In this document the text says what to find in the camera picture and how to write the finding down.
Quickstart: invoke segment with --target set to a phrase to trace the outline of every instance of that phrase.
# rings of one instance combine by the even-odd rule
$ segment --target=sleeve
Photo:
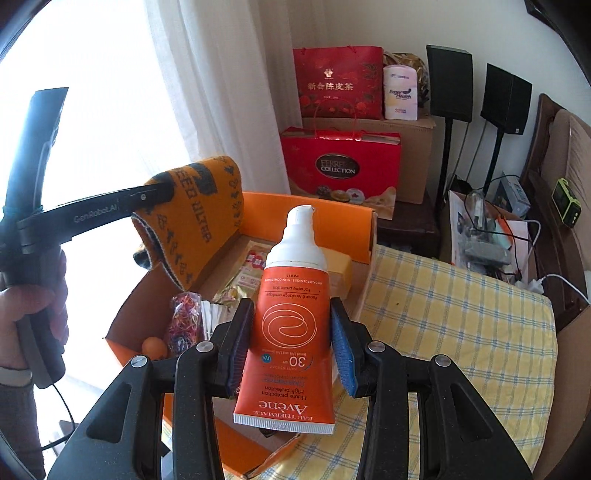
[[[26,387],[0,384],[0,430],[29,471],[37,479],[45,478],[32,383]],[[0,463],[0,478],[11,479],[3,468]]]

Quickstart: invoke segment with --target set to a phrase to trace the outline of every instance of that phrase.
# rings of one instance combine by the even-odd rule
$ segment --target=black speaker
[[[531,88],[530,82],[489,63],[480,116],[506,134],[523,135]]]
[[[465,50],[427,45],[431,114],[472,121],[474,81],[472,55]]]

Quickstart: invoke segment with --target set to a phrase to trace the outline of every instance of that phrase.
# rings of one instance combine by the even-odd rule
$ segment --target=yellow plaid tablecloth
[[[554,316],[543,296],[438,261],[378,246],[361,322],[403,355],[451,357],[495,412],[530,468],[540,454],[554,393]],[[259,478],[355,479],[367,401],[335,383],[334,435],[305,435]],[[415,395],[409,478],[418,479]]]

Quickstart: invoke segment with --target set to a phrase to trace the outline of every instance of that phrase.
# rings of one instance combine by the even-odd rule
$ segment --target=avène logo
[[[285,403],[278,403],[275,401],[260,401],[259,402],[259,408],[268,408],[270,410],[281,410],[282,413],[285,413],[286,411],[296,411],[298,413],[298,415],[301,415],[304,413],[304,411],[308,408],[308,405],[292,405],[291,403],[289,405],[285,404]]]

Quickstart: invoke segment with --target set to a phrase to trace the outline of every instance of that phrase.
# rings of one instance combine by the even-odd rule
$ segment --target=speaker stand
[[[443,141],[443,157],[441,158],[441,173],[439,174],[439,186],[435,198],[435,212],[439,214],[443,205],[443,196],[447,185],[447,165],[449,163],[449,152],[452,148],[453,118],[445,119],[445,139]]]
[[[482,194],[486,198],[486,194],[488,193],[488,188],[491,186],[492,176],[495,173],[496,169],[496,161],[499,158],[499,153],[501,152],[501,142],[503,141],[503,136],[505,135],[505,131],[497,128],[496,129],[496,142],[495,142],[495,149],[492,151],[492,158],[491,164],[488,167],[488,173],[486,174],[486,181],[484,182],[484,187],[482,188]]]

